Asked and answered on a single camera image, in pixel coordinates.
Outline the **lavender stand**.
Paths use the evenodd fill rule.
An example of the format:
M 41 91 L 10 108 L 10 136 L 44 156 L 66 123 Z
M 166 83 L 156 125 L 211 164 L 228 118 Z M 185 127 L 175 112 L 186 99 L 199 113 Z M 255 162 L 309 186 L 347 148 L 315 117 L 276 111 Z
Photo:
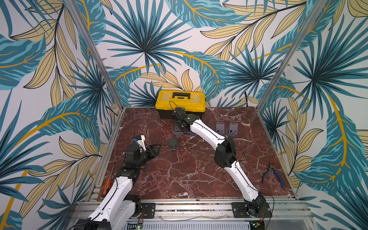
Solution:
M 180 129 L 177 123 L 174 123 L 172 131 L 173 131 L 173 134 L 176 136 L 187 135 L 187 133 L 185 133 L 184 131 Z
M 228 127 L 228 135 L 230 137 L 236 137 L 239 131 L 239 124 L 238 123 L 230 123 Z
M 216 124 L 216 132 L 220 135 L 225 134 L 225 124 L 224 123 L 217 123 Z

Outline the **dark grey stand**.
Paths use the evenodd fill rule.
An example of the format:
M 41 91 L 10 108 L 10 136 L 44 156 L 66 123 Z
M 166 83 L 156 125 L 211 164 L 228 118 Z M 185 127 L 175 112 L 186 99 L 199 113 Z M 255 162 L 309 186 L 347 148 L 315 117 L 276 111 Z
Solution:
M 171 150 L 176 150 L 179 148 L 179 140 L 178 138 L 171 138 L 167 141 L 168 147 Z

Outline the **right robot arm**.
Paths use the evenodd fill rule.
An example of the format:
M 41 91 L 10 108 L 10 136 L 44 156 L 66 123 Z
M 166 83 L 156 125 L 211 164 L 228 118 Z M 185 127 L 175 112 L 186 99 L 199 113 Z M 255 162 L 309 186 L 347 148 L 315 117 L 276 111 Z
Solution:
M 183 129 L 200 136 L 214 150 L 214 161 L 231 176 L 241 191 L 245 203 L 244 213 L 253 218 L 271 218 L 273 210 L 270 208 L 263 194 L 258 191 L 243 171 L 236 156 L 236 146 L 231 138 L 226 138 L 209 128 L 199 116 L 187 114 L 183 108 L 175 108 L 172 115 Z

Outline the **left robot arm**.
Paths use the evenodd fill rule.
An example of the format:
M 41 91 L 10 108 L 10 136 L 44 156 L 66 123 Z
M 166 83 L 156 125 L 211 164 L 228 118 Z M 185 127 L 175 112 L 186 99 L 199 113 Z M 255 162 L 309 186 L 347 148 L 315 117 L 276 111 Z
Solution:
M 141 167 L 156 158 L 161 144 L 143 147 L 130 144 L 125 151 L 123 166 L 116 173 L 113 184 L 97 209 L 87 219 L 79 219 L 71 230 L 121 230 L 131 218 L 143 216 L 141 199 L 129 195 L 140 176 Z

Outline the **yellow black toolbox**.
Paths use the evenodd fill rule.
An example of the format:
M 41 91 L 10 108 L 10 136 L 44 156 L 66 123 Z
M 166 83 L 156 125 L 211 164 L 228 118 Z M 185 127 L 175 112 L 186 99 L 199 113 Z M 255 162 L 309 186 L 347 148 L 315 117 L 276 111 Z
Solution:
M 200 92 L 173 90 L 161 90 L 159 92 L 155 108 L 161 119 L 174 119 L 172 113 L 177 107 L 183 108 L 187 114 L 202 117 L 206 110 L 205 95 Z

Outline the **white perforated vent panel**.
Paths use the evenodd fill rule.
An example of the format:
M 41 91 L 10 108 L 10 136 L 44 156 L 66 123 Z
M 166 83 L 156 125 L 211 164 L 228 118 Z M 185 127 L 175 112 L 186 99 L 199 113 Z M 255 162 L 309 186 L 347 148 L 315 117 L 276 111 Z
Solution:
M 143 225 L 128 222 L 123 230 L 250 230 L 248 221 L 145 221 Z

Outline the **orange handled screwdriver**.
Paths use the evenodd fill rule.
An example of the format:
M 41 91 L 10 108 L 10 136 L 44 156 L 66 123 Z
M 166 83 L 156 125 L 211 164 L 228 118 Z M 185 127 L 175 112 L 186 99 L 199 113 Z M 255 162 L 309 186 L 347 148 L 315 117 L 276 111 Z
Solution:
M 114 167 L 115 167 L 115 164 L 113 164 L 113 167 L 111 169 L 110 175 L 109 175 L 109 177 L 108 177 L 108 179 L 106 181 L 106 184 L 104 186 L 103 193 L 102 193 L 102 198 L 105 198 L 106 195 L 108 194 L 108 192 L 111 189 L 111 186 L 112 186 L 112 174 L 114 172 Z

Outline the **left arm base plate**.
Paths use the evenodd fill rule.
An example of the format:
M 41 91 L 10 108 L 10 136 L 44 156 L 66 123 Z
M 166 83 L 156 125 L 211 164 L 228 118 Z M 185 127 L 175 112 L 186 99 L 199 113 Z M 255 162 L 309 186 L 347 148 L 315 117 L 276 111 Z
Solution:
M 136 210 L 133 218 L 154 219 L 155 211 L 156 211 L 155 203 L 139 203 L 136 204 Z

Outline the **aluminium front rail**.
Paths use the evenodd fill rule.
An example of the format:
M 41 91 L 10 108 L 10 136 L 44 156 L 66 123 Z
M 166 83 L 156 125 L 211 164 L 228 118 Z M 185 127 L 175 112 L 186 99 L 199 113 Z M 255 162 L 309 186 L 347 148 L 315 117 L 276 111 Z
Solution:
M 291 196 L 267 197 L 266 201 L 273 210 L 272 220 L 313 219 L 306 201 Z M 143 203 L 155 203 L 155 221 L 160 220 L 236 220 L 232 203 L 241 202 L 239 198 L 203 198 L 203 199 L 155 199 L 143 200 Z

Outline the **blue handled pliers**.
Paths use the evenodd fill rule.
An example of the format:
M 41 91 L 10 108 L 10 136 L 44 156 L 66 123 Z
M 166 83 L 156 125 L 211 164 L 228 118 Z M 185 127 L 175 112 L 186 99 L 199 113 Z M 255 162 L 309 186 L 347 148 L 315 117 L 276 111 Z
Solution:
M 281 188 L 284 189 L 285 188 L 284 182 L 283 182 L 280 174 L 278 173 L 278 169 L 276 169 L 275 166 L 272 163 L 269 164 L 269 167 L 267 167 L 266 172 L 263 174 L 262 183 L 265 183 L 265 181 L 266 181 L 266 179 L 267 179 L 267 177 L 270 173 L 272 173 L 278 179 Z

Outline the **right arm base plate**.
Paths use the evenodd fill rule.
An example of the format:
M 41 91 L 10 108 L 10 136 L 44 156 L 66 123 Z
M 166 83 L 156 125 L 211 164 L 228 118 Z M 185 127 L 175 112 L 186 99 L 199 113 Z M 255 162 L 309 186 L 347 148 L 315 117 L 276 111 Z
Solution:
M 231 203 L 232 213 L 235 218 L 270 218 L 272 217 L 272 209 L 266 202 L 259 208 L 247 204 L 246 202 L 233 202 Z

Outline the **left aluminium frame post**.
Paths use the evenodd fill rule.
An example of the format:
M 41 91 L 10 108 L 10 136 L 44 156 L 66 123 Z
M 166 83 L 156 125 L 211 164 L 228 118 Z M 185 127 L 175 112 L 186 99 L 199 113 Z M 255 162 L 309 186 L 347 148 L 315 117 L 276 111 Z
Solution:
M 101 75 L 106 83 L 107 88 L 110 90 L 112 94 L 112 98 L 116 102 L 119 111 L 122 111 L 124 109 L 123 104 L 121 103 L 120 97 L 117 94 L 113 82 L 111 81 L 111 78 L 108 74 L 108 71 L 101 59 L 101 56 L 98 53 L 98 49 L 93 41 L 93 38 L 91 36 L 91 33 L 89 29 L 87 28 L 87 24 L 83 21 L 83 17 L 81 12 L 78 9 L 78 6 L 75 1 L 72 0 L 66 0 L 65 1 L 66 6 L 69 8 L 69 11 L 71 13 L 71 17 L 74 20 L 77 28 L 79 29 L 87 48 L 90 50 L 91 56 L 95 61 L 95 64 L 99 68 L 99 71 L 101 72 Z

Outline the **aluminium frame post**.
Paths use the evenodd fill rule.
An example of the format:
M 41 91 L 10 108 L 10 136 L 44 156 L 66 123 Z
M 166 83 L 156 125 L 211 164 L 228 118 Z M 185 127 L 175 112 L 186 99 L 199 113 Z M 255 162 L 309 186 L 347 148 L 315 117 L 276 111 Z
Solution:
M 288 63 L 290 62 L 291 58 L 295 54 L 295 52 L 300 47 L 301 43 L 303 42 L 304 38 L 307 36 L 310 28 L 313 26 L 314 21 L 317 19 L 320 11 L 323 9 L 327 0 L 324 1 L 317 1 L 317 3 L 313 6 L 310 15 L 306 17 L 305 23 L 302 25 L 300 32 L 296 35 L 293 43 L 291 44 L 289 50 L 287 51 L 285 57 L 283 58 L 278 70 L 276 71 L 273 79 L 270 81 L 267 89 L 265 90 L 258 106 L 256 107 L 257 112 L 260 112 L 267 101 L 267 98 L 271 95 L 273 89 L 275 88 L 276 84 L 278 83 L 279 79 L 281 78 L 282 73 L 284 72 L 285 68 L 287 67 Z
M 74 20 L 77 28 L 79 29 L 87 48 L 90 50 L 91 56 L 95 61 L 95 64 L 99 68 L 99 71 L 101 72 L 101 75 L 106 83 L 107 88 L 110 90 L 112 94 L 112 98 L 116 102 L 119 111 L 122 111 L 124 109 L 123 104 L 121 103 L 120 97 L 117 94 L 113 82 L 111 81 L 111 78 L 108 74 L 108 71 L 101 59 L 101 56 L 98 53 L 98 49 L 93 41 L 93 38 L 91 36 L 91 33 L 89 29 L 87 28 L 87 24 L 83 21 L 83 17 L 81 12 L 78 9 L 78 6 L 75 1 L 72 0 L 66 0 L 65 1 L 66 6 L 69 8 L 69 11 L 71 13 L 71 17 Z

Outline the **right aluminium frame post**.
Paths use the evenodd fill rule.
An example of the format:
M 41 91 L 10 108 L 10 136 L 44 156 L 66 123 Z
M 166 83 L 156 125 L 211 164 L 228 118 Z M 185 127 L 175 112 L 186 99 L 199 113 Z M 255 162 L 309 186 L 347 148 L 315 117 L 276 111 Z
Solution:
M 260 112 L 267 101 L 267 98 L 271 95 L 273 89 L 275 88 L 276 84 L 278 83 L 279 79 L 281 78 L 282 73 L 284 72 L 285 68 L 287 67 L 288 63 L 290 62 L 291 58 L 295 54 L 295 52 L 300 47 L 301 43 L 303 42 L 304 38 L 307 36 L 310 28 L 313 26 L 314 21 L 317 19 L 320 11 L 323 9 L 327 0 L 324 1 L 317 1 L 317 3 L 313 6 L 310 15 L 306 17 L 305 23 L 302 25 L 300 32 L 296 35 L 293 43 L 291 44 L 289 50 L 287 51 L 285 57 L 283 58 L 278 70 L 276 71 L 273 79 L 270 81 L 267 89 L 265 90 L 258 106 L 256 107 L 257 112 Z

